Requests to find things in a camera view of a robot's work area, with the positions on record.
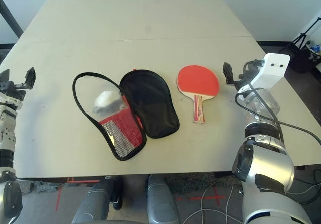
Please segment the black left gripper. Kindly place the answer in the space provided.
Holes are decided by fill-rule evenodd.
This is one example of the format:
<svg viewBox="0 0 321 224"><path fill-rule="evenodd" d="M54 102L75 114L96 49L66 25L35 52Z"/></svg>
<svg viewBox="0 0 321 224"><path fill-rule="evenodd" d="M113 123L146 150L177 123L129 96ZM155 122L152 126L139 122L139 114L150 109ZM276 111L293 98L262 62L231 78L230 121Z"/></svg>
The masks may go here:
<svg viewBox="0 0 321 224"><path fill-rule="evenodd" d="M34 67L26 72L25 83L14 84L9 82L10 70L4 70L0 73L1 93L8 97L23 101L26 95L25 89L32 89L36 80L36 73Z"/></svg>

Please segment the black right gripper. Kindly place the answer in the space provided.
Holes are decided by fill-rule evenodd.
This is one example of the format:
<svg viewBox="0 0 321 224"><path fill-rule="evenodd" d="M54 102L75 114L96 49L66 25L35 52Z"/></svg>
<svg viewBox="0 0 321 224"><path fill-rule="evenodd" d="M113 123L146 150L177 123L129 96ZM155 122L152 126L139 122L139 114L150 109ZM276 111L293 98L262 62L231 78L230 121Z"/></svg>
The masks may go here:
<svg viewBox="0 0 321 224"><path fill-rule="evenodd" d="M243 66L243 78L238 81L234 81L232 67L229 63L224 62L223 74L227 85L234 85L237 90L248 85L248 80L253 79L252 61L246 62Z"/></svg>

